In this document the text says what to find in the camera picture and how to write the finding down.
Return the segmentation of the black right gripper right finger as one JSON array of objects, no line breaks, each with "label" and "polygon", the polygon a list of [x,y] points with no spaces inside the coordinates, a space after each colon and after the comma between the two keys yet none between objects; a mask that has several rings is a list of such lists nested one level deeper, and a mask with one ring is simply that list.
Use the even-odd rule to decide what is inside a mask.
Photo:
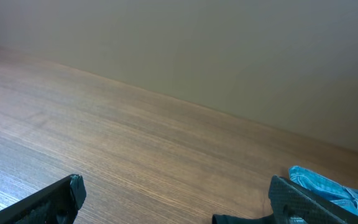
[{"label": "black right gripper right finger", "polygon": [[279,224],[290,223],[291,217],[307,224],[358,224],[357,215],[284,177],[272,177],[268,197]]}]

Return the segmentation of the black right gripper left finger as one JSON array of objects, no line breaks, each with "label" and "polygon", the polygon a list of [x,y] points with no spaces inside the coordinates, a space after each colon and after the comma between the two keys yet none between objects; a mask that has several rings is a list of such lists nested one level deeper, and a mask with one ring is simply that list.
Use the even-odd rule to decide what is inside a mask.
[{"label": "black right gripper left finger", "polygon": [[0,224],[72,224],[85,199],[83,177],[70,174],[0,210]]}]

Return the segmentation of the light blue denim jeans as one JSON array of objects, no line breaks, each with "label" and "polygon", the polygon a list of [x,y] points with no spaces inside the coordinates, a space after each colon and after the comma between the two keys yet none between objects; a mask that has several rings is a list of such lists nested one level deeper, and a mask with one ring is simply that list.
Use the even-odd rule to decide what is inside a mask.
[{"label": "light blue denim jeans", "polygon": [[325,176],[300,166],[288,170],[292,182],[358,215],[358,190],[341,185]]}]

